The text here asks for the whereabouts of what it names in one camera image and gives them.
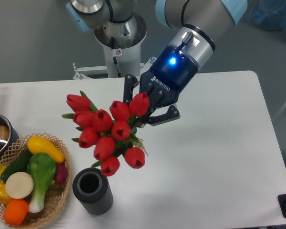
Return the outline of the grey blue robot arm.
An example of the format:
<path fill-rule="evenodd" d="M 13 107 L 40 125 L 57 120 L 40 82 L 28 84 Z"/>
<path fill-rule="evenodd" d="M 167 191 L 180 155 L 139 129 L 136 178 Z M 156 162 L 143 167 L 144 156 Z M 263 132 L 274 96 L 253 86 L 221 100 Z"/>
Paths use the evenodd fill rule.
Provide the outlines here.
<path fill-rule="evenodd" d="M 133 89 L 148 94 L 147 113 L 136 117 L 135 127 L 176 120 L 179 94 L 215 51 L 222 33 L 237 25 L 247 9 L 245 0 L 158 0 L 160 23 L 177 34 L 155 60 L 141 66 L 144 19 L 130 0 L 71 0 L 66 10 L 81 31 L 93 31 L 103 46 L 108 76 L 124 78 L 123 101 Z"/>

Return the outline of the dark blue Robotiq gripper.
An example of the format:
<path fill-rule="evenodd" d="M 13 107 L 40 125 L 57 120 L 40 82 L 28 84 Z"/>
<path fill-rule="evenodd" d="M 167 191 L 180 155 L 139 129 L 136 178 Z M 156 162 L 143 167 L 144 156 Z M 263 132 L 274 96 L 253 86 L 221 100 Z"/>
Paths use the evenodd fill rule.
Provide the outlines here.
<path fill-rule="evenodd" d="M 167 46 L 148 71 L 138 78 L 132 74 L 124 77 L 123 102 L 129 104 L 133 90 L 140 84 L 140 92 L 146 92 L 150 109 L 169 106 L 166 113 L 152 116 L 151 112 L 136 119 L 136 127 L 161 125 L 179 119 L 180 112 L 175 105 L 180 92 L 197 73 L 198 67 L 192 60 L 178 53 L 173 46 Z"/>

